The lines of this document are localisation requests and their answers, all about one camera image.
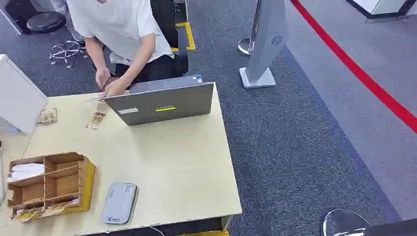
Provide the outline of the person's left hand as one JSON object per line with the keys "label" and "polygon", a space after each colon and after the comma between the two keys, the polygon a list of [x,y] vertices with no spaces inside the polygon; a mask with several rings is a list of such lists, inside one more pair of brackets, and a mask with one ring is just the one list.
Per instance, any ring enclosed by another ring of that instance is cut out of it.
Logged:
{"label": "person's left hand", "polygon": [[117,78],[106,86],[102,93],[102,97],[123,95],[125,94],[127,87],[130,86],[130,83],[131,82],[125,78]]}

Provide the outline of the person's right hand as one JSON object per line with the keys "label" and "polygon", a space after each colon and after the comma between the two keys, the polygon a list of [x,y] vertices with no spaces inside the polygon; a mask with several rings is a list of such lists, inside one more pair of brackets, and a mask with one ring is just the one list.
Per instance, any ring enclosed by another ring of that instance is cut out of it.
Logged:
{"label": "person's right hand", "polygon": [[97,68],[95,73],[95,81],[97,85],[103,89],[107,81],[111,77],[110,70],[107,67]]}

